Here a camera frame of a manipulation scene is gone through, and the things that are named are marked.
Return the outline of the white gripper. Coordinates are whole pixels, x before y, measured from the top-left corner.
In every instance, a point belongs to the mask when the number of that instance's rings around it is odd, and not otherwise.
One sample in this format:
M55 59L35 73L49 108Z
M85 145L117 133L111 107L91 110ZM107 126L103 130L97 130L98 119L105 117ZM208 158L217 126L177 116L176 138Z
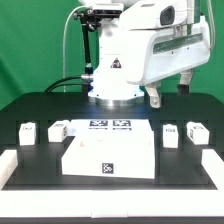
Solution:
M192 68L210 57L208 23L195 12L193 0L140 0L121 14L120 22L126 81L146 85L152 108L162 105L156 81L166 77L181 73L178 94L188 95Z

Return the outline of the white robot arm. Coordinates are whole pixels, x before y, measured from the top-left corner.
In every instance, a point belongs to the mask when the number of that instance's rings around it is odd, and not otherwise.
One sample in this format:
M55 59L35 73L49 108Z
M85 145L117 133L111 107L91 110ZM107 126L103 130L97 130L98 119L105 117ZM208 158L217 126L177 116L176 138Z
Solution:
M127 105L145 95L161 106L162 80L180 76L187 95L194 69L208 62L215 45L213 12L200 0L79 0L83 28L98 32L99 65L89 73L89 98Z

